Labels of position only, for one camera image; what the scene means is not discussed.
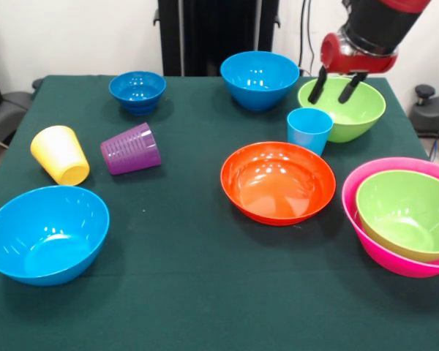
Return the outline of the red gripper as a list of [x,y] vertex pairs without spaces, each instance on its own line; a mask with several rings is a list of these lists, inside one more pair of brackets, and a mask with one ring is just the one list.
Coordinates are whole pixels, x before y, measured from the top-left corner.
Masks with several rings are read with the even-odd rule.
[[367,78],[368,74],[379,74],[389,71],[398,58],[395,51],[388,56],[375,56],[354,48],[343,34],[327,34],[320,49],[320,68],[318,79],[308,96],[308,102],[316,104],[323,92],[329,73],[350,75],[355,73],[351,81],[342,90],[338,101],[345,104],[356,90],[358,84]]

